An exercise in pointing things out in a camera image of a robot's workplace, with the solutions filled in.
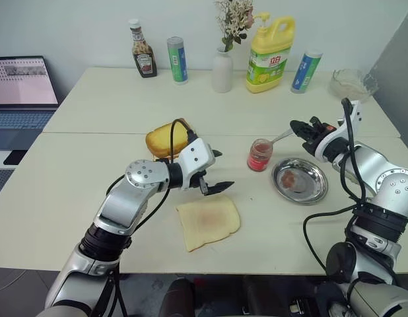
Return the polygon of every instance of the stainless steel plate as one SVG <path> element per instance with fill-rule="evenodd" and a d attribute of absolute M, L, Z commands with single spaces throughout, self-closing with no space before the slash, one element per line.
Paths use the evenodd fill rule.
<path fill-rule="evenodd" d="M 301 158 L 287 158 L 276 164 L 271 179 L 281 195 L 305 205 L 322 200 L 329 188 L 322 170 Z"/>

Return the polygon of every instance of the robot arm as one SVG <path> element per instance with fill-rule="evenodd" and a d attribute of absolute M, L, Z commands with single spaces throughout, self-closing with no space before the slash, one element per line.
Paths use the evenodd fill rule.
<path fill-rule="evenodd" d="M 359 101 L 352 102 L 352 106 L 350 118 L 355 134 L 362 111 Z M 292 121 L 290 126 L 305 140 L 302 146 L 311 155 L 321 162 L 331 162 L 337 171 L 345 165 L 345 176 L 358 183 L 346 155 L 347 124 L 345 120 L 338 122 L 336 129 L 313 117 L 312 125 Z M 392 285 L 393 267 L 401 250 L 397 241 L 408 223 L 408 169 L 390 163 L 362 143 L 355 143 L 354 149 L 362 181 L 372 197 L 357 202 L 345 229 L 346 242 L 335 244 L 329 251 L 326 273 L 339 284 L 357 316 L 392 316 L 397 307 L 399 314 L 408 313 L 408 292 Z M 393 317 L 400 316 L 397 310 L 395 313 Z"/>
<path fill-rule="evenodd" d="M 46 310 L 39 316 L 102 316 L 114 288 L 112 276 L 119 257 L 130 246 L 131 235 L 147 209 L 149 198 L 170 188 L 200 187 L 209 195 L 233 184 L 222 182 L 209 187 L 205 183 L 205 169 L 214 164 L 215 155 L 221 153 L 195 138 L 174 163 L 132 162 L 75 246 L 49 290 Z"/>

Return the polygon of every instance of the green canister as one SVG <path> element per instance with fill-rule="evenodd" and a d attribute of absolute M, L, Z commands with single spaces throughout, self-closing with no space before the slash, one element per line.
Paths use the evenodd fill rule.
<path fill-rule="evenodd" d="M 178 36 L 167 39 L 167 48 L 169 51 L 170 66 L 172 67 L 173 80 L 178 85 L 188 82 L 188 73 L 186 71 L 186 59 L 184 40 Z"/>

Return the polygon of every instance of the bread loaf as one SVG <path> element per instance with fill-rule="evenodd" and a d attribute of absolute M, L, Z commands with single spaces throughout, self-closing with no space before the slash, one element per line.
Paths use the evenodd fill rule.
<path fill-rule="evenodd" d="M 162 127 L 158 127 L 153 132 L 150 132 L 145 137 L 145 143 L 150 152 L 158 157 L 170 156 L 170 127 L 168 123 Z M 187 145 L 187 134 L 185 127 L 176 123 L 173 130 L 173 155 L 178 154 Z"/>

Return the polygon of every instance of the ketchup bottle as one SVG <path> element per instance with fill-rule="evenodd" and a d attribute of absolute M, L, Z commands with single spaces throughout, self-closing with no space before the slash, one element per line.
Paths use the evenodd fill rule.
<path fill-rule="evenodd" d="M 156 61 L 154 58 L 153 49 L 147 44 L 144 39 L 141 25 L 137 18 L 128 21 L 132 31 L 133 47 L 132 55 L 137 65 L 139 74 L 143 78 L 157 76 Z"/>

